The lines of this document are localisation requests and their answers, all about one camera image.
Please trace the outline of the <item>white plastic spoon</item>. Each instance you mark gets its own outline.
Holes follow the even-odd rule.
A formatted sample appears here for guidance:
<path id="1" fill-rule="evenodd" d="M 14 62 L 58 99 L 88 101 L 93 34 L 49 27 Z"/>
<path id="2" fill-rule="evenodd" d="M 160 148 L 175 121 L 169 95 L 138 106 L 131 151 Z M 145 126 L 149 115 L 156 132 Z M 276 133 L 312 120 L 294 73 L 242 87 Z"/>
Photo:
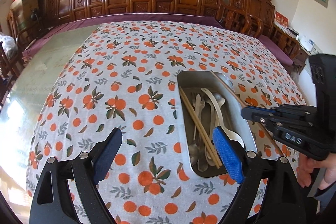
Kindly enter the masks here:
<path id="1" fill-rule="evenodd" d="M 210 95 L 213 95 L 216 98 L 216 100 L 217 100 L 217 102 L 220 106 L 220 109 L 222 111 L 222 106 L 225 104 L 225 101 L 226 101 L 224 97 L 222 97 L 219 93 L 210 92 L 207 88 L 201 88 L 201 91 L 203 93 L 205 93 L 206 96 L 208 96 L 208 98 L 209 98 Z M 228 129 L 226 127 L 225 123 L 224 123 L 223 131 L 226 133 L 226 135 L 229 137 L 229 139 L 237 141 L 242 147 L 244 147 L 244 143 L 243 143 L 242 138 L 236 132 Z"/>

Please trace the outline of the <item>steel spoon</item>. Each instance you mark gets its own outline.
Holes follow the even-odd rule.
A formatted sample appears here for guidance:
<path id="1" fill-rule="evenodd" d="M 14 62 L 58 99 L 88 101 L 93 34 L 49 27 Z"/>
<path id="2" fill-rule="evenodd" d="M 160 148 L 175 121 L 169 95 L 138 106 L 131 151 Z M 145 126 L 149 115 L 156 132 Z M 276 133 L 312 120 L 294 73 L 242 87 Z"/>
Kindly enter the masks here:
<path id="1" fill-rule="evenodd" d="M 196 116 L 199 115 L 200 106 L 201 106 L 201 95 L 197 94 L 195 97 L 195 102 L 194 102 Z M 193 141 L 189 145 L 189 155 L 190 155 L 191 166 L 194 166 L 198 160 L 198 146 L 196 144 L 196 138 L 197 138 L 197 126 L 195 125 L 194 133 L 193 133 Z"/>

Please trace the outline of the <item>steel fork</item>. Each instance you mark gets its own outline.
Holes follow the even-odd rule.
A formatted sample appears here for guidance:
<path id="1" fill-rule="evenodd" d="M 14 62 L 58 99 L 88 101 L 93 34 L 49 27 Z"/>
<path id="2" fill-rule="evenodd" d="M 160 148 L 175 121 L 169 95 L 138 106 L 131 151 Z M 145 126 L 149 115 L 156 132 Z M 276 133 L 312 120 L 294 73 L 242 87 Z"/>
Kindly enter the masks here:
<path id="1" fill-rule="evenodd" d="M 202 111 L 205 107 L 205 101 L 203 100 L 200 94 L 197 94 L 195 98 L 195 110 L 200 122 L 202 122 Z M 199 172 L 205 172 L 209 165 L 206 160 L 206 144 L 204 141 L 204 133 L 200 131 L 198 133 L 198 161 L 197 161 L 197 169 Z"/>

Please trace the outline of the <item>metal rectangular tray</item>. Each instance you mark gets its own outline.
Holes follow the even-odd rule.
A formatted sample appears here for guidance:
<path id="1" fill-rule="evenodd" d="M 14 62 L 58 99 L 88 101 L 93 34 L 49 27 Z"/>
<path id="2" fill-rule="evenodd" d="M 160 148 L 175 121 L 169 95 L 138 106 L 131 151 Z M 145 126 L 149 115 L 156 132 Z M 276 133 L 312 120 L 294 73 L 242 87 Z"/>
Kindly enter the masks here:
<path id="1" fill-rule="evenodd" d="M 257 152 L 257 146 L 253 133 L 250 130 L 248 122 L 241 116 L 241 105 L 237 99 L 230 93 L 233 91 L 233 84 L 230 80 L 220 73 L 213 75 L 211 72 L 202 71 L 182 71 L 177 74 L 177 83 L 180 88 L 185 92 L 188 100 L 194 107 L 195 97 L 200 94 L 205 101 L 205 107 L 202 111 L 202 125 L 210 139 L 213 138 L 213 130 L 218 126 L 216 118 L 216 111 L 213 103 L 208 96 L 201 91 L 201 88 L 207 88 L 212 93 L 219 93 L 225 98 L 225 104 L 222 106 L 222 113 L 226 127 L 236 132 L 244 142 L 244 149 L 247 151 Z M 182 107 L 183 120 L 185 124 L 185 133 L 187 140 L 187 148 L 189 153 L 189 145 L 193 141 L 194 121 L 191 118 L 187 108 Z M 206 160 L 209 165 L 205 172 L 199 172 L 197 163 L 191 166 L 192 170 L 201 177 L 210 178 L 226 173 L 226 169 L 222 166 L 217 168 L 214 161 L 211 159 L 208 149 L 206 149 Z"/>

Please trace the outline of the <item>orange print tablecloth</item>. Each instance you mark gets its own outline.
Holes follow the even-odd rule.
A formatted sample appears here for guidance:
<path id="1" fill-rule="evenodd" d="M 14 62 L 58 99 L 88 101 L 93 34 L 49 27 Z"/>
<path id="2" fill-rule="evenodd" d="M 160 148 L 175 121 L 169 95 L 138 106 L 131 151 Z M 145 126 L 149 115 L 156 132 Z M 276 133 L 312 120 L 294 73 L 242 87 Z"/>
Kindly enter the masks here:
<path id="1" fill-rule="evenodd" d="M 34 130 L 27 192 L 49 157 L 73 159 L 114 128 L 123 144 L 99 192 L 119 223 L 218 223 L 238 188 L 228 175 L 193 174 L 178 107 L 181 71 L 219 72 L 250 106 L 304 104 L 262 43 L 198 24 L 105 23 L 52 87 Z"/>

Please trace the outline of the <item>white router box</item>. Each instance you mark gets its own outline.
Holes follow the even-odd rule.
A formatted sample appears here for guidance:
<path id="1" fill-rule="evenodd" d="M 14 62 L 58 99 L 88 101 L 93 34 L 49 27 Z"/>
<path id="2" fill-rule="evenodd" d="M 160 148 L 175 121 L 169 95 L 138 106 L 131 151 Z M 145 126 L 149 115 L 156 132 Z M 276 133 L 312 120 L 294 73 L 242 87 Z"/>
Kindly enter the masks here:
<path id="1" fill-rule="evenodd" d="M 304 47 L 308 52 L 311 52 L 314 47 L 314 41 L 307 38 L 305 35 L 300 35 L 299 40 L 302 47 Z"/>

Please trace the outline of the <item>red card on bench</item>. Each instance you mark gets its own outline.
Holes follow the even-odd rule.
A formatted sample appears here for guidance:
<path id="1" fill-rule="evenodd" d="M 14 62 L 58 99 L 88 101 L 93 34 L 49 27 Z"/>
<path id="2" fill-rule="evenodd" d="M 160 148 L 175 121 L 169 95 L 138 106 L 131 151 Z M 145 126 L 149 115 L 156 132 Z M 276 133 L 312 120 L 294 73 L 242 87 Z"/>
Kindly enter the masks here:
<path id="1" fill-rule="evenodd" d="M 278 27 L 285 30 L 288 27 L 288 22 L 289 22 L 289 19 L 286 16 L 276 11 L 275 16 L 274 16 L 274 24 L 276 24 Z"/>

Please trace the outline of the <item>wooden chair at left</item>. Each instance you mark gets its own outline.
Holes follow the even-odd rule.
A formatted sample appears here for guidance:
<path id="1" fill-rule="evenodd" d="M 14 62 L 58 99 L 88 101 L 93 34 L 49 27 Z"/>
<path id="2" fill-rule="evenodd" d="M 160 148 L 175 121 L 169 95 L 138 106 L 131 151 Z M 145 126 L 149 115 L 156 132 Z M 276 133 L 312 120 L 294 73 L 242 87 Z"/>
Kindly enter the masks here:
<path id="1" fill-rule="evenodd" d="M 15 38 L 1 30 L 1 107 L 6 92 L 9 92 L 25 68 L 22 52 Z"/>

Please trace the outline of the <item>purple bench cushion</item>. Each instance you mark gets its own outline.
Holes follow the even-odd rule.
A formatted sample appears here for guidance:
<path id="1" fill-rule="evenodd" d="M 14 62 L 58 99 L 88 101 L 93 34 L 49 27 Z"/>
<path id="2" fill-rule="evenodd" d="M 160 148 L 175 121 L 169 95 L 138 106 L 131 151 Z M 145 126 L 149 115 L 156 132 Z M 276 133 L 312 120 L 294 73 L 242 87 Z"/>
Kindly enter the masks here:
<path id="1" fill-rule="evenodd" d="M 194 15 L 182 15 L 182 14 L 167 14 L 167 13 L 131 13 L 131 14 L 114 14 L 98 16 L 94 18 L 86 18 L 81 20 L 76 20 L 74 22 L 64 23 L 60 26 L 56 26 L 50 30 L 49 33 L 44 35 L 41 39 L 30 46 L 28 50 L 23 51 L 24 61 L 32 59 L 39 50 L 56 34 L 62 32 L 75 30 L 78 28 L 84 28 L 89 26 L 94 26 L 102 23 L 108 22 L 120 22 L 120 21 L 134 21 L 134 20 L 160 20 L 160 21 L 172 21 L 181 23 L 196 23 L 210 27 L 223 28 L 219 22 L 211 16 L 194 16 Z M 284 53 L 272 40 L 264 35 L 259 38 L 260 42 L 266 46 L 268 50 L 276 57 L 282 65 L 292 66 L 293 60 Z"/>

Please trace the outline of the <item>cardboard boxes stack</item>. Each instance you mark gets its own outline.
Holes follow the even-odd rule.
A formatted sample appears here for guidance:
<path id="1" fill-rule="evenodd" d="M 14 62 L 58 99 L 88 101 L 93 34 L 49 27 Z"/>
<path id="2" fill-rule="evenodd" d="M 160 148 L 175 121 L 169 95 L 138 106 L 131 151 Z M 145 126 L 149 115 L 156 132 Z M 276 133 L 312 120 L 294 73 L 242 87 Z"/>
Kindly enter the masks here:
<path id="1" fill-rule="evenodd" d="M 31 22 L 31 14 L 35 9 L 39 9 L 38 0 L 14 0 L 10 6 L 13 12 L 18 30 L 28 26 Z"/>

